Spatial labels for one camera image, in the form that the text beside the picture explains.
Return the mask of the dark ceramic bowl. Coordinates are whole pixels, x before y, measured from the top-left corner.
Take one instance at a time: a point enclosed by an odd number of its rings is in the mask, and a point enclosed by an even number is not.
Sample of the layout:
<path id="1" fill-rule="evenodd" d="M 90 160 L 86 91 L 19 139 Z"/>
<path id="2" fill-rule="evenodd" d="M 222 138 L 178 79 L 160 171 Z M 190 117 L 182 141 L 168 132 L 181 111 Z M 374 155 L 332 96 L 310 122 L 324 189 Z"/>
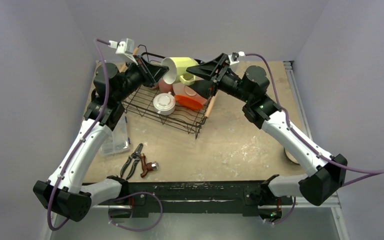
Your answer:
<path id="1" fill-rule="evenodd" d="M 286 149 L 284 148 L 284 153 L 288 160 L 290 160 L 292 163 L 299 165 L 300 163 L 295 159 L 295 157 Z"/>

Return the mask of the white enamel mug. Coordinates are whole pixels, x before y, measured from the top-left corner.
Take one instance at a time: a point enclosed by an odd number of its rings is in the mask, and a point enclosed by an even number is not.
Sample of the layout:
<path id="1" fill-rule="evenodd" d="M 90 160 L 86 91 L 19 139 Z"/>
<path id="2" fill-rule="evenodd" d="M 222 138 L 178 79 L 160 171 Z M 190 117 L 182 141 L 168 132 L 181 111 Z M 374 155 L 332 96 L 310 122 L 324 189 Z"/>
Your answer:
<path id="1" fill-rule="evenodd" d="M 176 108 L 176 100 L 171 92 L 156 95 L 152 103 L 155 111 L 163 116 L 172 114 Z"/>

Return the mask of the pink rimmed large plate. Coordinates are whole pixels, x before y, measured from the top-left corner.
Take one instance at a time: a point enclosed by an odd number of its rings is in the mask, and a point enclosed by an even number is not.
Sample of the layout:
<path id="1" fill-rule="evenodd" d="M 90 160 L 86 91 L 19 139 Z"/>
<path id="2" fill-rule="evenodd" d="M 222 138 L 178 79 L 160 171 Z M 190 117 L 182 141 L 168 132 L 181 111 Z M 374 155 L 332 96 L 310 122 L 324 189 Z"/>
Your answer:
<path id="1" fill-rule="evenodd" d="M 203 105 L 208 101 L 208 99 L 200 96 L 197 92 L 195 92 L 189 86 L 184 85 L 181 82 L 173 84 L 172 88 L 173 88 L 173 92 L 175 95 L 181 95 L 181 96 L 189 97 L 189 98 L 194 99 L 195 101 L 197 101 Z"/>

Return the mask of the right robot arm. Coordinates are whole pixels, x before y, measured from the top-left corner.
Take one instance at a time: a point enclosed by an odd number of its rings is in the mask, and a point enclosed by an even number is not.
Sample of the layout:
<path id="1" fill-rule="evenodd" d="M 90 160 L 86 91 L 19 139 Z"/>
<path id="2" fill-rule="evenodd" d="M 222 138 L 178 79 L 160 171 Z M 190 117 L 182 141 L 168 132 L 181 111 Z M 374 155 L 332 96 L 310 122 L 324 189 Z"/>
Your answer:
<path id="1" fill-rule="evenodd" d="M 222 53 L 215 59 L 187 67 L 186 72 L 200 79 L 190 87 L 200 96 L 209 98 L 218 91 L 243 101 L 246 119 L 277 140 L 304 169 L 303 175 L 273 175 L 262 184 L 260 196 L 268 204 L 280 197 L 303 197 L 320 206 L 344 185 L 347 159 L 332 154 L 315 144 L 290 120 L 289 115 L 267 94 L 270 81 L 267 69 L 251 65 L 242 77 L 231 66 L 240 54 Z"/>

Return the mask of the green mug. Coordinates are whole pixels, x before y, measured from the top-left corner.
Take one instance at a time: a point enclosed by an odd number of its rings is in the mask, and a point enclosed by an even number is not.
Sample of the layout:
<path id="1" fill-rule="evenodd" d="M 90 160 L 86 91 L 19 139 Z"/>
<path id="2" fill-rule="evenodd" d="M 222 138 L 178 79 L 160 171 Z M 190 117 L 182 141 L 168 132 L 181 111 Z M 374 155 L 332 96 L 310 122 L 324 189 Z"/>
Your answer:
<path id="1" fill-rule="evenodd" d="M 191 86 L 196 81 L 196 76 L 187 72 L 187 68 L 198 65 L 198 62 L 191 57 L 166 57 L 160 65 L 168 67 L 168 72 L 162 77 L 166 84 L 172 85 L 180 82 Z"/>

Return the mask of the pink mug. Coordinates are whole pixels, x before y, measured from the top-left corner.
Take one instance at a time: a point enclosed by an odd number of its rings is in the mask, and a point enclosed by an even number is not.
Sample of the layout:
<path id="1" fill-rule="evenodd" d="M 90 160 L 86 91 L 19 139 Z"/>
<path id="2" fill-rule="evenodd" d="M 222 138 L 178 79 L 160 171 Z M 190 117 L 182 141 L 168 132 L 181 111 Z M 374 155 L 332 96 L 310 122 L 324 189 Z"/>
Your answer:
<path id="1" fill-rule="evenodd" d="M 173 85 L 166 83 L 163 79 L 158 82 L 158 87 L 162 93 L 173 93 Z"/>

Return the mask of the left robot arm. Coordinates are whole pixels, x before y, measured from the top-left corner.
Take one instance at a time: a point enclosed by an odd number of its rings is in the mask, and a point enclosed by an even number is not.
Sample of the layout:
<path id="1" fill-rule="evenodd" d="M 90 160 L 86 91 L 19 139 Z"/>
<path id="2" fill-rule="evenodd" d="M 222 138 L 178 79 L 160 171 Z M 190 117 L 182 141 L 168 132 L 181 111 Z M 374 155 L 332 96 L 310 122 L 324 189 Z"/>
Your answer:
<path id="1" fill-rule="evenodd" d="M 169 71 L 167 66 L 152 64 L 136 56 L 120 72 L 114 63 L 95 70 L 94 89 L 79 134 L 58 168 L 46 180 L 38 180 L 33 192 L 49 213 L 68 220 L 81 221 L 92 206 L 108 200 L 118 205 L 129 199 L 129 183 L 118 176 L 84 185 L 85 175 L 101 145 L 111 135 L 125 107 L 123 101 L 141 86 L 151 88 Z"/>

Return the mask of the black wire dish rack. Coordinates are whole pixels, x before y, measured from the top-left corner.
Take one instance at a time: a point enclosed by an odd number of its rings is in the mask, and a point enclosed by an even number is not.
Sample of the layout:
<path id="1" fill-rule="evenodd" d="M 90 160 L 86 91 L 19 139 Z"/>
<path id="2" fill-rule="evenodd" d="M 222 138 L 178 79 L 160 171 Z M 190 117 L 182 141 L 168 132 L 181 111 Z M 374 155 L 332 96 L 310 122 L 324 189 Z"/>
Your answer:
<path id="1" fill-rule="evenodd" d="M 202 63 L 191 57 L 165 57 L 145 50 L 136 56 L 148 83 L 123 101 L 125 110 L 198 136 L 209 117 L 214 98 L 204 98 L 192 89 L 199 78 L 185 73 Z"/>

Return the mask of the orange plate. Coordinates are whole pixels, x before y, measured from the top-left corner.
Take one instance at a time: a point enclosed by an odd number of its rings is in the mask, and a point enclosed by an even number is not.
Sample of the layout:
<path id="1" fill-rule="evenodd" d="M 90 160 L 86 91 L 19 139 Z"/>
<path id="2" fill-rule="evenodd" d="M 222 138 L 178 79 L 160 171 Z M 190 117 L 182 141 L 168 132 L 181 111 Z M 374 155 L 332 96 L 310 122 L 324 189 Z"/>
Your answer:
<path id="1" fill-rule="evenodd" d="M 204 107 L 204 105 L 199 101 L 185 95 L 177 94 L 174 96 L 174 99 L 179 105 L 184 106 L 191 110 L 198 111 Z"/>

